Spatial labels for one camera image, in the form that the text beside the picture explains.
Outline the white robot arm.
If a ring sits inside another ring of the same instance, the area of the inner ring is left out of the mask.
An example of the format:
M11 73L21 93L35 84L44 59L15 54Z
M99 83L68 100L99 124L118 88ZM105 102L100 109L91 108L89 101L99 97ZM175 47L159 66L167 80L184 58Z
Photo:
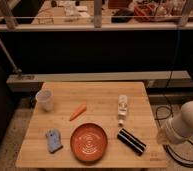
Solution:
M191 136L193 136L193 101L183 104L179 114L162 124L156 139L162 145L181 144Z

